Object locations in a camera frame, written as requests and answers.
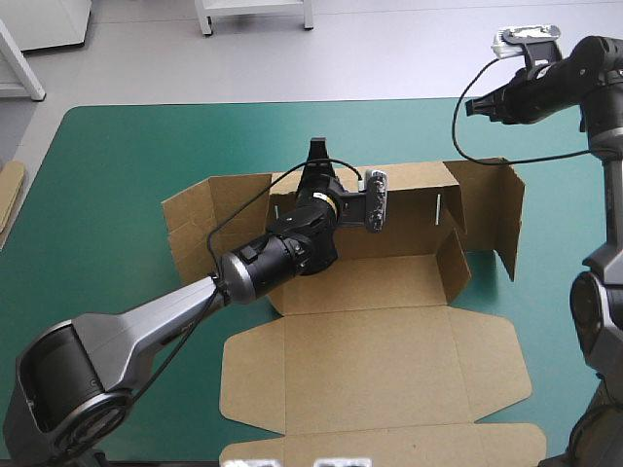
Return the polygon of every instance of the green table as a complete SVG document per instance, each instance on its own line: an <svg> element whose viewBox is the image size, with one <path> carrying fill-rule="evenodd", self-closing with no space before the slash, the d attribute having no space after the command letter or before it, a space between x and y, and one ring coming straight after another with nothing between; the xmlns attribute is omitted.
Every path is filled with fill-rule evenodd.
<svg viewBox="0 0 623 467"><path fill-rule="evenodd" d="M86 311L118 312L179 286L160 201L209 175L283 170L326 136L356 164L456 159L451 99L283 104L83 107L64 118L0 253L0 411L15 356L41 331ZM538 126L460 123L482 157L534 157L586 146L577 110ZM534 387L485 421L543 428L566 445L596 386L568 312L568 288L604 237L602 169L591 157L518 168L526 181L517 279L499 259L469 255L474 275L456 306L510 318ZM211 459L228 443L272 433L218 411L225 339L276 317L266 301L203 324L125 425L102 447L111 459ZM7 456L2 447L0 456Z"/></svg>

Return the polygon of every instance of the black wire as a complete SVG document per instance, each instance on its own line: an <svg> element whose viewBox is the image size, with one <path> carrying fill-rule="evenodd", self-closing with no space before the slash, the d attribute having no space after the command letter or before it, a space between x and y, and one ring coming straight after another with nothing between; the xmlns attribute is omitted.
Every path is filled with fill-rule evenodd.
<svg viewBox="0 0 623 467"><path fill-rule="evenodd" d="M357 176L358 180L363 180L363 178L361 177L361 174L359 173L359 170L357 170L355 167L350 165L348 162L340 161L339 159L330 159L330 158L329 159L314 159L312 161L301 162L301 163L298 163L298 164L294 165L293 167L291 167L287 171L283 172L281 175L279 175L274 180L273 183L271 183L269 186L267 186L262 191L260 191L260 193L258 193L253 198L251 198L249 201L247 201L245 204L243 204L241 207L239 207L230 216L228 216L227 219L225 219L223 222L218 224L214 229L212 229L212 231L207 235L207 251L209 251L210 256L212 257L212 261L214 262L214 266L216 267L216 270L218 272L218 276L219 277L222 276L222 274L221 274L221 265L217 261L216 254L214 253L214 249L212 247L212 238L214 237L214 234L216 234L221 229L223 229L223 227L225 227L230 221L232 221L232 219L234 219L236 216L238 216L240 214L240 212L242 212L248 206L250 206L255 201L257 201L265 192L270 190L274 185L279 183L281 180L283 180L289 174L291 174L292 172L294 172L295 170L297 170L297 169L299 169L301 167L305 167L306 165L315 165L315 164L317 164L319 162L333 162L333 163L338 163L340 165L343 165L344 167L349 168L350 170L352 170L355 173L355 175Z"/></svg>
<svg viewBox="0 0 623 467"><path fill-rule="evenodd" d="M147 382L143 384L143 386L132 397L132 404L136 404L138 402L138 400L143 396L143 394L145 394L147 389L150 388L150 386L154 383L154 381L156 381L156 379L160 377L160 375L166 369L168 364L171 363L171 360L175 358L175 356L184 346L188 338L193 335L193 333L199 326L199 323L201 323L205 319L205 317L208 315L208 312L210 311L210 307L212 306L212 303L214 303L214 299L216 298L217 295L218 295L218 289L214 289L214 292L212 293L212 295L210 295L210 297L205 302L205 305L203 305L202 311L199 314L198 318L195 321L193 321L190 328L188 328L188 331L186 331L183 334L182 338L179 340L175 348L173 348L173 350L171 350L171 352L167 355L166 359L163 361L161 366L158 367L158 369L151 375L151 377L147 380Z"/></svg>
<svg viewBox="0 0 623 467"><path fill-rule="evenodd" d="M458 139L457 139L457 119L458 119L458 111L460 109L460 104L465 99L465 95L469 92L471 87L474 86L474 84L480 79L480 77L483 75L483 73L485 73L485 71L487 71L490 66L492 66L493 64L498 63L498 62L499 62L499 58L496 58L494 60L491 60L489 63L487 63L485 66L483 66L480 69L480 71L476 74L474 79L469 82L469 84L467 85L465 90L461 93L460 97L458 98L457 105L455 106L455 112L453 113L453 116L452 116L452 142L455 145L455 148L457 149L457 152L460 154L460 156L462 158L467 159L468 161L471 161L471 162L479 163L481 165L517 165L517 164L520 164L520 163L559 161L561 159L569 159L569 158L575 158L577 156L584 156L585 154L591 154L593 151L597 151L597 149L593 149L592 151L589 150L589 149L585 149L584 151L576 151L574 153L560 154L558 156L546 156L546 157L543 157L543 158L533 158L533 159L520 159L518 161L495 161L495 162L493 162L493 161L480 161L478 159L475 159L475 158L467 155L462 150L460 145L458 144ZM618 154L617 151L615 151L613 149L608 149L608 148L599 149L599 151L611 152L611 153L614 153L614 154Z"/></svg>

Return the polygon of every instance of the cardboard sheet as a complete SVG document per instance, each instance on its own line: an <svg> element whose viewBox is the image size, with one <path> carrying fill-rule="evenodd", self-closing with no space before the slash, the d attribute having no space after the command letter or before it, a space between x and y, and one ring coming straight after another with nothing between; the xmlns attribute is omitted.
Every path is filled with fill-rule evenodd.
<svg viewBox="0 0 623 467"><path fill-rule="evenodd" d="M7 162L0 171L0 232L4 231L9 222L11 209L18 197L24 173L23 163L17 161Z"/></svg>
<svg viewBox="0 0 623 467"><path fill-rule="evenodd" d="M284 466L312 466L318 457L365 456L375 467L533 467L545 452L534 425L452 424L240 443L221 459L279 459Z"/></svg>
<svg viewBox="0 0 623 467"><path fill-rule="evenodd" d="M523 182L509 167L463 162L378 168L389 177L384 231L338 230L331 268L271 292L283 317L226 342L221 413L284 436L231 445L221 460L533 467L545 455L537 427L475 423L531 394L512 323L447 305L470 278L464 249L496 249L513 275ZM275 207L291 209L298 176L239 216L217 248L261 234ZM207 232L274 177L212 177L165 201L184 281L213 268Z"/></svg>

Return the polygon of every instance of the robotic arm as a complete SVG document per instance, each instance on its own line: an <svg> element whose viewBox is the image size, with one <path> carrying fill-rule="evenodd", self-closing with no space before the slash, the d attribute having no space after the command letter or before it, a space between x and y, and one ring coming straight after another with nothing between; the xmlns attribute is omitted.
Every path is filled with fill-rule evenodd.
<svg viewBox="0 0 623 467"><path fill-rule="evenodd" d="M507 125L533 124L579 105L581 131L605 174L606 242L583 262L570 307L586 363L602 383L574 426L565 454L539 467L623 465L623 41L590 36L562 59L556 26L507 28L496 36L498 57L523 55L526 67L505 86L466 103Z"/></svg>
<svg viewBox="0 0 623 467"><path fill-rule="evenodd" d="M19 467L105 464L91 447L128 416L152 379L154 356L214 311L248 304L337 258L341 226L379 232L385 221L386 175L366 172L349 193L335 174L325 140L311 141L296 207L266 233L226 253L211 275L121 314L87 313L53 326L17 359L16 383L3 432Z"/></svg>

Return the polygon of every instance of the white cabinet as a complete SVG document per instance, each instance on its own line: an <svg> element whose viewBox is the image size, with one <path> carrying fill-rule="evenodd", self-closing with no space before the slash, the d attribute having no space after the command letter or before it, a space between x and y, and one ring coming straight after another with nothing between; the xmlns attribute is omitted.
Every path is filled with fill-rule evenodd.
<svg viewBox="0 0 623 467"><path fill-rule="evenodd" d="M0 18L22 51L85 42L91 0L0 0Z"/></svg>

